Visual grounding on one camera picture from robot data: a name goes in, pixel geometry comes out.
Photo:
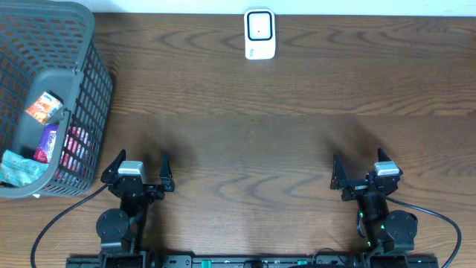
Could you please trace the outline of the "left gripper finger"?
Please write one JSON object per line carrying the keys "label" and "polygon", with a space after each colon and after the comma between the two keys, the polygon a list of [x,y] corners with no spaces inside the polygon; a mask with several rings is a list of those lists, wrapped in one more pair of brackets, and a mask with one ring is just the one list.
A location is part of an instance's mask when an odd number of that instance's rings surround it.
{"label": "left gripper finger", "polygon": [[159,179],[161,180],[161,185],[164,189],[164,192],[174,192],[175,182],[173,180],[172,171],[170,169],[170,157],[167,154],[164,155],[161,162]]}
{"label": "left gripper finger", "polygon": [[118,170],[123,161],[126,160],[126,151],[122,149],[115,160],[102,172],[100,181],[102,183],[114,183],[119,174]]}

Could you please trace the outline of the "red purple snack bag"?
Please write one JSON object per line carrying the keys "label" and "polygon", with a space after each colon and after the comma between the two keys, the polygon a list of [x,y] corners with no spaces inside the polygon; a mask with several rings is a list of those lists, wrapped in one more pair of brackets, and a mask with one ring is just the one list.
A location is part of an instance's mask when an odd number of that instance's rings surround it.
{"label": "red purple snack bag", "polygon": [[33,159],[41,163],[49,163],[53,156],[54,145],[57,139],[57,130],[59,126],[56,124],[46,124],[42,132],[39,144]]}

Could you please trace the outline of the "teal snack packet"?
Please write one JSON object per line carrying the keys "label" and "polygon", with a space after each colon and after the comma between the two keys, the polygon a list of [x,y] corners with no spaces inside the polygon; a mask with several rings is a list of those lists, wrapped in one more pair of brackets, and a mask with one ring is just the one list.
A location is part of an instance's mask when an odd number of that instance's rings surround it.
{"label": "teal snack packet", "polygon": [[23,187],[38,180],[47,169],[48,164],[6,150],[1,158],[1,182]]}

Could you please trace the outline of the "orange snack packet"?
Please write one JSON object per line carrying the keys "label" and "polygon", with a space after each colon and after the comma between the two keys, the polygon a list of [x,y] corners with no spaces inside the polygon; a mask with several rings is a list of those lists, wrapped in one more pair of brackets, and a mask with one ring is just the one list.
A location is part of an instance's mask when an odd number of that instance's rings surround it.
{"label": "orange snack packet", "polygon": [[62,108],[62,102],[53,95],[43,92],[26,113],[39,123],[45,125]]}

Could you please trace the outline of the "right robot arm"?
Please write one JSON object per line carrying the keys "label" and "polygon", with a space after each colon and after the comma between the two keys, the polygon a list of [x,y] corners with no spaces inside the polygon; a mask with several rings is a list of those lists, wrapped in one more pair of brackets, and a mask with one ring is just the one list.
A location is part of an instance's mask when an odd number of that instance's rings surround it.
{"label": "right robot arm", "polygon": [[382,148],[378,161],[363,179],[350,179],[335,154],[330,188],[341,191],[343,201],[358,203],[357,229],[369,249],[359,254],[360,267],[408,267],[408,253],[414,250],[418,219],[403,210],[391,211],[387,198],[398,189],[402,170]]}

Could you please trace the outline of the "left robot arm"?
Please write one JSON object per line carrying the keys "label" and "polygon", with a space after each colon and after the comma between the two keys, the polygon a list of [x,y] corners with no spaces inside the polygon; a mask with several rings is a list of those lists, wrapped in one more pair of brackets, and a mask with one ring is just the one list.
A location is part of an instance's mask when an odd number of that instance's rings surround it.
{"label": "left robot arm", "polygon": [[120,207],[103,212],[97,220],[101,267],[161,266],[161,259],[141,244],[149,206],[175,190],[168,155],[161,160],[159,179],[158,184],[147,184],[144,163],[128,161],[125,150],[102,173],[100,181],[120,199]]}

